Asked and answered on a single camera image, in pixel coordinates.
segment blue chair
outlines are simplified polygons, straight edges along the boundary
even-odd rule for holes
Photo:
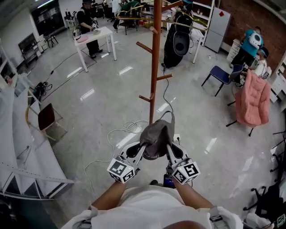
[[[243,70],[243,65],[237,64],[233,66],[232,73],[228,74],[227,72],[222,70],[220,67],[214,66],[212,70],[210,71],[206,80],[203,82],[202,86],[205,84],[205,82],[209,79],[210,76],[217,78],[219,81],[222,82],[221,86],[219,87],[219,90],[215,94],[215,96],[217,96],[217,94],[219,93],[223,85],[230,84],[234,80],[234,78],[236,78],[237,76],[241,74],[242,70]]]

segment white wall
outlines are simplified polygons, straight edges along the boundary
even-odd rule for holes
[[[103,0],[95,0],[98,4],[103,3]],[[79,11],[79,9],[82,7],[82,0],[59,0],[59,9],[61,11],[63,22],[65,26],[67,27],[66,21],[64,20],[64,17],[66,16],[66,11],[74,12]]]
[[[17,67],[24,59],[18,44],[31,33],[39,37],[33,17],[28,8],[18,13],[1,31],[1,44],[10,60]]]

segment brick wall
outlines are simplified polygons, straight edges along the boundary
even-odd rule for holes
[[[274,71],[286,51],[286,25],[252,0],[221,0],[220,8],[231,14],[224,42],[231,46],[246,30],[261,27],[265,47],[269,50],[267,63]]]

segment white shirt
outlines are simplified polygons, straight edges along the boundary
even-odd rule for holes
[[[228,226],[225,228],[243,228],[237,215],[222,207],[217,209],[219,216],[223,218],[219,225],[223,223]],[[163,229],[181,221],[194,221],[205,229],[214,228],[214,223],[210,220],[211,209],[195,210],[187,207],[176,190],[159,186],[127,189],[117,208],[108,211],[93,210],[93,214],[88,211],[85,210],[71,219],[62,229],[80,228],[79,222],[83,220],[84,215],[87,218],[91,217],[93,229]]]
[[[267,71],[267,63],[266,60],[259,60],[258,66],[254,70],[254,73],[257,74],[257,76],[262,77]]]
[[[121,11],[121,1],[120,0],[112,0],[112,12],[116,15]]]

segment wooden coat rack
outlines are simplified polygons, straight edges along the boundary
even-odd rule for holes
[[[143,45],[140,42],[136,43],[138,46],[140,46],[141,48],[145,49],[146,51],[148,51],[152,54],[152,73],[151,73],[151,94],[150,94],[150,98],[146,98],[142,95],[139,95],[139,98],[150,103],[149,124],[153,123],[157,81],[172,77],[172,74],[157,77],[158,65],[159,65],[162,12],[183,4],[182,1],[178,1],[178,2],[175,2],[175,3],[172,3],[170,5],[162,7],[162,2],[163,2],[162,0],[154,0],[154,26],[150,28],[150,30],[153,32],[152,49],[147,47],[146,45]]]

